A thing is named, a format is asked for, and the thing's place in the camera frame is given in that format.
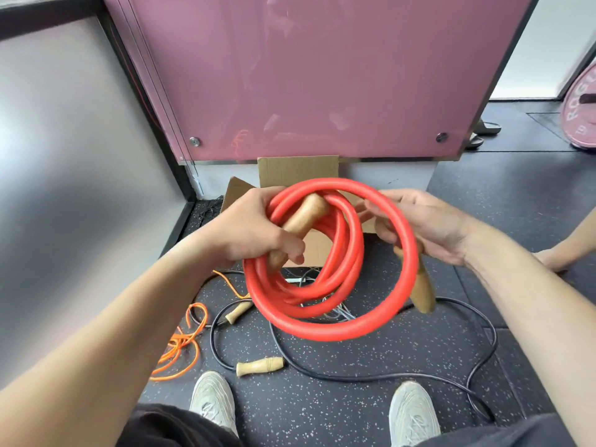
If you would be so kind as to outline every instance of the wooden handle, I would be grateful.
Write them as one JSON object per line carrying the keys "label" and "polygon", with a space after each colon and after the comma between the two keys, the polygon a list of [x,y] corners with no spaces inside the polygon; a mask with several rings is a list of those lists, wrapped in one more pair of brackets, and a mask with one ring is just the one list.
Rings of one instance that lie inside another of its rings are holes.
{"label": "wooden handle", "polygon": [[[315,223],[329,213],[329,204],[317,193],[309,194],[302,201],[302,205],[282,226],[283,230],[304,238]],[[269,271],[279,271],[288,260],[283,251],[272,251],[269,254]]]}
{"label": "wooden handle", "polygon": [[225,319],[228,321],[229,324],[233,325],[234,323],[236,323],[238,317],[241,316],[247,310],[249,310],[251,307],[253,307],[253,305],[254,304],[252,301],[245,301],[243,303],[239,303],[238,306],[236,306],[236,308],[232,312],[225,316]]}
{"label": "wooden handle", "polygon": [[251,373],[269,373],[283,368],[284,358],[263,358],[254,362],[239,362],[236,364],[236,375],[241,377]]}
{"label": "wooden handle", "polygon": [[[397,246],[393,247],[393,252],[399,257],[399,260],[404,261],[404,251]],[[413,285],[410,299],[413,305],[423,314],[429,314],[434,311],[436,306],[435,290],[430,284],[428,273],[422,262],[422,257],[418,255],[418,273],[416,274],[416,281]]]}

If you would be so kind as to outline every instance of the coiled red rope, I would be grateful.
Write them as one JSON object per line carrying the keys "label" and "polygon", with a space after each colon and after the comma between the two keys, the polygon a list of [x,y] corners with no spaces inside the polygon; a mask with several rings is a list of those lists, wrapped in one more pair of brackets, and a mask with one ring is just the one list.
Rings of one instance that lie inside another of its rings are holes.
{"label": "coiled red rope", "polygon": [[[299,318],[323,315],[346,299],[362,268],[362,225],[352,204],[338,190],[367,199],[387,214],[404,250],[402,272],[387,298],[369,313],[342,323],[308,323]],[[386,196],[368,185],[348,179],[312,179],[285,188],[269,203],[269,219],[274,224],[283,225],[302,199],[313,192],[321,195],[332,208],[314,226],[333,242],[317,280],[306,287],[296,287],[287,283],[279,272],[269,275],[267,257],[263,255],[244,261],[246,287],[263,316],[294,336],[320,341],[364,336],[397,314],[412,292],[418,270],[416,240],[406,218]],[[317,304],[300,306],[326,296],[329,297]]]}

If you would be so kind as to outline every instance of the tangled orange rope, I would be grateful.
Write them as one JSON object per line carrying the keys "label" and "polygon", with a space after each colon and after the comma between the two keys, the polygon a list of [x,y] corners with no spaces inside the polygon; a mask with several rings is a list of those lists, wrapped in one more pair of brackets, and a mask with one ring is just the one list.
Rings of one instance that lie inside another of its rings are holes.
{"label": "tangled orange rope", "polygon": [[[249,294],[246,294],[243,296],[240,293],[238,293],[238,291],[236,290],[234,285],[232,285],[232,283],[229,281],[229,279],[224,274],[220,273],[217,270],[213,270],[213,272],[215,274],[218,274],[219,276],[223,277],[226,284],[232,289],[232,291],[238,298],[244,299],[244,298],[248,298],[250,296]],[[187,326],[189,329],[190,329],[190,311],[192,308],[199,308],[205,314],[203,316],[203,319],[201,320],[201,324],[199,324],[198,328],[190,334],[185,334],[180,326],[176,327],[177,332],[172,334],[172,337],[170,338],[170,341],[168,342],[168,350],[161,355],[160,359],[157,361],[157,364],[160,365],[166,361],[169,361],[169,362],[166,365],[163,365],[163,366],[158,367],[155,370],[153,370],[153,372],[151,372],[151,377],[149,378],[150,381],[157,381],[157,382],[168,381],[168,380],[173,380],[174,378],[181,377],[186,372],[188,372],[191,368],[193,368],[193,366],[197,363],[199,348],[198,348],[198,343],[195,340],[195,337],[197,337],[199,335],[199,333],[201,333],[201,331],[207,325],[207,317],[209,316],[209,314],[207,313],[207,308],[205,307],[205,305],[203,303],[191,304],[188,307],[188,309],[186,311],[186,315],[185,315],[185,319],[186,319]],[[178,358],[180,357],[180,353],[182,353],[183,348],[187,347],[189,345],[194,346],[194,359],[187,367],[185,367],[183,370],[180,370],[180,372],[176,372],[173,375],[167,375],[164,377],[154,377],[153,376],[157,373],[164,371],[167,368],[170,368],[175,363],[175,361],[177,361]]]}

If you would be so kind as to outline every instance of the black jump rope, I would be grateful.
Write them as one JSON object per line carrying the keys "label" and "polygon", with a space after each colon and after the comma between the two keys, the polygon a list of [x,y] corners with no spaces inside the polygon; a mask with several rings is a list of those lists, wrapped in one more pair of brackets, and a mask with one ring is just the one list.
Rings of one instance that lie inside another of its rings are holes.
{"label": "black jump rope", "polygon": [[[313,270],[315,270],[315,269],[311,268],[310,270],[308,270],[306,273],[304,273],[302,275],[299,285],[302,285],[302,283],[304,282],[304,280],[306,279],[308,274],[310,272],[312,272]],[[226,274],[226,275],[230,275],[230,274],[244,275],[244,272],[241,270],[224,270],[224,271],[221,271],[221,273]],[[208,277],[205,280],[205,284],[207,282],[209,282],[210,280],[217,278],[217,277],[220,277],[220,276],[217,274],[211,275],[210,277]],[[445,298],[445,297],[437,297],[436,300],[439,303],[449,303],[449,304],[461,306],[463,308],[471,310],[474,314],[476,314],[477,316],[479,316],[482,320],[484,320],[486,322],[486,324],[490,328],[490,331],[492,332],[492,341],[490,342],[490,347],[489,347],[487,353],[484,354],[483,356],[481,356],[481,358],[478,361],[476,361],[476,363],[472,367],[472,370],[470,371],[470,373],[468,373],[468,376],[466,377],[465,385],[462,385],[455,381],[449,380],[447,378],[439,377],[436,375],[429,375],[426,373],[417,373],[417,372],[399,372],[399,373],[396,372],[396,373],[384,373],[384,374],[377,374],[377,375],[328,375],[328,374],[316,372],[313,370],[309,370],[308,368],[304,368],[303,366],[298,364],[294,359],[292,359],[292,357],[286,352],[286,350],[284,350],[284,348],[281,345],[281,343],[279,342],[279,338],[276,334],[276,328],[273,326],[272,323],[269,323],[269,328],[271,329],[271,336],[273,337],[273,342],[275,342],[275,346],[277,346],[279,354],[284,358],[284,360],[287,362],[287,364],[289,364],[290,367],[298,370],[300,373],[302,373],[310,378],[313,378],[316,380],[328,381],[328,382],[336,382],[336,383],[371,383],[371,382],[382,381],[382,380],[398,380],[398,379],[404,379],[404,378],[422,378],[422,379],[427,379],[427,380],[434,380],[434,381],[438,381],[441,383],[449,384],[450,386],[456,387],[460,391],[464,392],[466,394],[466,397],[468,398],[468,401],[470,403],[470,406],[472,407],[472,410],[476,414],[478,414],[482,419],[484,419],[490,423],[494,423],[495,422],[495,414],[492,412],[492,410],[490,409],[488,404],[486,404],[486,402],[476,392],[471,390],[470,384],[472,383],[474,375],[476,375],[478,370],[480,370],[480,368],[484,364],[487,363],[487,361],[493,356],[493,354],[495,354],[496,347],[498,344],[496,329],[495,329],[494,325],[490,322],[490,320],[488,320],[488,317],[486,315],[484,315],[483,313],[481,313],[480,310],[476,309],[475,307],[473,307],[467,303],[463,303],[462,301],[458,301],[453,298]],[[225,368],[227,370],[234,371],[236,369],[234,366],[232,366],[232,365],[228,364],[226,361],[224,361],[222,359],[222,357],[219,355],[217,348],[215,347],[215,331],[217,331],[217,329],[219,327],[221,327],[222,325],[227,323],[227,321],[219,321],[219,320],[228,309],[230,309],[240,303],[247,302],[247,301],[252,301],[252,300],[250,298],[245,298],[245,299],[238,299],[238,300],[232,301],[231,303],[227,304],[223,309],[221,309],[218,312],[218,314],[215,316],[215,318],[213,319],[213,321],[210,325],[205,326],[206,328],[209,329],[209,343],[211,346],[211,351],[213,353],[213,357],[215,357],[215,360],[217,360],[218,363],[223,368]],[[401,314],[402,312],[405,312],[412,308],[413,308],[412,303],[406,304],[404,307],[402,307],[398,311],[398,314]],[[197,314],[195,313],[194,308],[191,310],[190,314],[191,314],[191,318],[194,320],[195,323],[200,323],[200,319],[197,317]],[[329,320],[322,321],[320,319],[314,319],[313,321],[315,321],[317,323],[329,323]]]}

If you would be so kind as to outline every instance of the black rubber floor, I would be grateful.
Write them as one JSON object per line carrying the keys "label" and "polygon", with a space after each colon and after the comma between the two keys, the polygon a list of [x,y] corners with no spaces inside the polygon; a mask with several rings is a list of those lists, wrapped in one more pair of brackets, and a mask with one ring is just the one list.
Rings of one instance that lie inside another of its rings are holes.
{"label": "black rubber floor", "polygon": [[[429,191],[502,229],[531,250],[555,244],[596,205],[596,157],[569,148],[548,124],[552,115],[536,115],[557,111],[552,103],[490,104],[483,117],[502,124],[503,132],[480,152],[465,154],[459,162],[440,163]],[[188,231],[198,227],[201,211],[197,207]],[[384,298],[400,269],[391,248],[374,235],[366,236],[365,245],[361,277],[346,300],[355,315]],[[466,270],[435,260],[426,264],[438,296],[470,302],[499,327],[496,357],[473,383],[473,389],[495,411],[498,423],[552,411],[538,377],[478,280]],[[596,301],[596,258],[578,263],[565,278]],[[242,277],[233,277],[233,281],[246,290]],[[212,314],[234,299],[220,279],[208,283],[200,295]],[[463,383],[474,361],[489,346],[489,332],[483,325],[464,309],[441,305],[431,315],[413,311],[399,315],[377,332],[351,341],[314,343],[281,337],[296,360],[317,371],[415,371]],[[223,330],[216,341],[224,358],[233,363],[276,353],[268,324],[255,310]],[[200,374],[214,369],[232,386],[238,428],[250,446],[390,444],[387,415],[399,382],[325,383],[289,368],[237,378],[215,362],[205,335],[200,345],[196,368],[172,382],[149,383],[141,399],[187,408]],[[421,383],[433,399],[443,431],[481,423],[461,392],[442,383]]]}

